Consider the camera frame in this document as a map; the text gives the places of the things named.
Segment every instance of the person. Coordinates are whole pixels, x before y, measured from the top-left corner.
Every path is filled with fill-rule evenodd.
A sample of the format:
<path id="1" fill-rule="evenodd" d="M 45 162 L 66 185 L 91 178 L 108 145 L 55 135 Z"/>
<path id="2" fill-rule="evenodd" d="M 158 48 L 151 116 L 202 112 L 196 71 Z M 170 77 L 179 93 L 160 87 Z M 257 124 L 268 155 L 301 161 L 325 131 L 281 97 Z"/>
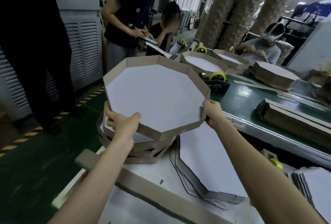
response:
<path id="1" fill-rule="evenodd" d="M 234 52 L 250 60 L 251 63 L 265 61 L 276 64 L 281 54 L 281 50 L 276 45 L 276 42 L 282 37 L 284 32 L 285 27 L 283 24 L 273 23 L 268 26 L 260 38 L 248 40 L 245 43 L 237 45 L 234 48 Z"/>
<path id="2" fill-rule="evenodd" d="M 153 25 L 149 29 L 149 32 L 155 38 L 155 41 L 158 42 L 157 46 L 163 51 L 166 51 L 169 36 L 172 37 L 173 33 L 179 28 L 180 14 L 181 11 L 179 5 L 176 2 L 169 2 L 164 7 L 162 21 Z M 186 44 L 183 39 L 180 39 L 179 43 Z M 152 47 L 147 46 L 146 56 L 153 55 L 159 55 L 159 53 Z"/>
<path id="3" fill-rule="evenodd" d="M 154 0 L 108 0 L 102 8 L 102 16 L 108 21 L 107 71 L 137 54 L 139 38 L 154 39 L 146 27 L 153 4 Z"/>
<path id="4" fill-rule="evenodd" d="M 208 125 L 216 131 L 242 185 L 265 223 L 325 224 L 290 180 L 241 136 L 222 113 L 218 102 L 205 100 L 202 105 Z M 115 129 L 112 142 L 49 224 L 98 222 L 133 147 L 132 136 L 141 118 L 138 112 L 129 118 L 112 112 L 109 105 L 105 105 L 105 114 L 112 120 Z"/>
<path id="5" fill-rule="evenodd" d="M 82 116 L 70 74 L 71 47 L 56 0 L 0 0 L 0 46 L 22 84 L 36 120 L 56 134 L 55 110 L 46 90 L 52 76 L 63 109 Z"/>

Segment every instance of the seated person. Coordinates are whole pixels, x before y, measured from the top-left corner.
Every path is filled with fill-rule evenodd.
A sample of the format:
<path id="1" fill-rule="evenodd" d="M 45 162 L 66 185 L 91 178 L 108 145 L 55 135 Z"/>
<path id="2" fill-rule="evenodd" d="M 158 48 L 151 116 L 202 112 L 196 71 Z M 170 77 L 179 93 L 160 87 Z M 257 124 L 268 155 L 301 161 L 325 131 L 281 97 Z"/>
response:
<path id="1" fill-rule="evenodd" d="M 180 25 L 180 7 L 176 2 L 169 2 L 165 5 L 162 13 L 162 21 L 153 25 L 149 32 L 153 35 L 154 40 L 158 42 L 158 47 L 166 51 L 169 36 L 179 28 Z M 180 39 L 181 44 L 186 44 L 183 39 Z M 152 47 L 147 46 L 146 56 L 159 55 L 160 53 Z"/>
<path id="2" fill-rule="evenodd" d="M 245 43 L 237 45 L 234 48 L 234 52 L 239 55 L 242 54 L 242 57 L 247 58 L 251 63 L 265 61 L 267 63 L 276 64 L 281 53 L 276 42 L 282 37 L 284 32 L 284 25 L 273 23 L 266 29 L 260 38 L 248 40 Z"/>

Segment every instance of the yellow ring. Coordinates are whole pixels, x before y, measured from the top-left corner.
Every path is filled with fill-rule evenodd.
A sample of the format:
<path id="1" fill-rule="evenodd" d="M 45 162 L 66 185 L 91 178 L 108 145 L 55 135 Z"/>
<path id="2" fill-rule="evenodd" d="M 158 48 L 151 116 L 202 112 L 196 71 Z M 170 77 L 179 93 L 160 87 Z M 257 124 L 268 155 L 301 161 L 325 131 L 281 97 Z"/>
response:
<path id="1" fill-rule="evenodd" d="M 198 51 L 200 49 L 203 49 L 205 51 L 205 53 L 207 54 L 207 48 L 204 46 L 199 46 L 195 51 Z"/>
<path id="2" fill-rule="evenodd" d="M 213 72 L 212 74 L 210 74 L 209 80 L 211 80 L 216 75 L 221 75 L 224 78 L 223 81 L 224 82 L 226 81 L 226 77 L 225 77 L 224 73 L 223 72 L 220 72 L 220 71 L 216 71 L 216 72 Z"/>
<path id="3" fill-rule="evenodd" d="M 282 165 L 282 163 L 280 163 L 278 160 L 275 160 L 275 159 L 269 159 L 270 160 L 270 162 L 272 163 L 272 164 L 274 164 L 278 169 L 280 169 L 281 171 L 283 171 L 283 165 Z"/>

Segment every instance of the person in black shirt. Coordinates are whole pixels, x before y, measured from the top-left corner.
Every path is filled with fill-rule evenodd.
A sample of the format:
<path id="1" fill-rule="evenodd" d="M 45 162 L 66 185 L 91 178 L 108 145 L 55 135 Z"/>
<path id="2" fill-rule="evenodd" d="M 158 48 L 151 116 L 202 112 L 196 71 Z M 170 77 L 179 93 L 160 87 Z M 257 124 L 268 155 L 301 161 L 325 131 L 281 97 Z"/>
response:
<path id="1" fill-rule="evenodd" d="M 138 39 L 154 39 L 146 25 L 154 0 L 108 0 L 102 16 L 108 21 L 105 31 L 107 39 L 107 71 L 126 57 L 136 55 Z"/>
<path id="2" fill-rule="evenodd" d="M 82 116 L 82 111 L 73 96 L 71 47 L 56 0 L 0 0 L 0 7 L 1 49 L 24 88 L 36 120 L 44 131 L 58 133 L 60 127 L 53 121 L 55 112 L 46 90 L 46 70 L 63 109 L 76 116 Z"/>
<path id="3" fill-rule="evenodd" d="M 165 5 L 162 13 L 162 21 L 153 25 L 149 32 L 158 42 L 158 47 L 166 51 L 169 36 L 173 35 L 178 30 L 180 25 L 180 7 L 176 2 L 169 2 Z M 183 39 L 179 41 L 181 44 L 186 44 Z M 146 56 L 159 55 L 159 52 L 152 47 L 147 46 Z"/>

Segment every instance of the yellow and black floor tape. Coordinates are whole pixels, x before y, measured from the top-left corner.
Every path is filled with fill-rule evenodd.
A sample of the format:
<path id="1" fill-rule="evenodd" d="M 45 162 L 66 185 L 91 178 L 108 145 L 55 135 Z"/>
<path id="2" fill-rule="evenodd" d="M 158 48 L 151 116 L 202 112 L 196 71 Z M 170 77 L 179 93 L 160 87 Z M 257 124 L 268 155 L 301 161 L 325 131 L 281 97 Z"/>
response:
<path id="1" fill-rule="evenodd" d="M 90 96 L 88 96 L 88 97 L 84 98 L 83 100 L 79 101 L 77 106 L 81 106 L 81 105 L 85 104 L 87 101 L 91 100 L 92 98 L 96 97 L 97 95 L 99 95 L 101 92 L 104 92 L 104 91 L 105 91 L 104 87 L 99 89 L 97 92 L 94 92 Z M 69 114 L 69 112 L 64 112 L 64 111 L 60 112 L 59 115 L 54 117 L 54 119 L 60 120 L 61 118 L 63 118 L 63 116 L 65 116 L 67 114 Z M 14 142 L 12 142 L 10 145 L 3 147 L 0 150 L 0 157 L 4 156 L 10 150 L 15 149 L 20 144 L 26 142 L 31 136 L 37 135 L 42 130 L 43 130 L 42 127 L 39 126 L 39 127 L 35 128 L 34 130 L 32 130 L 31 132 L 26 133 L 22 138 L 19 138 L 19 139 L 15 140 Z"/>

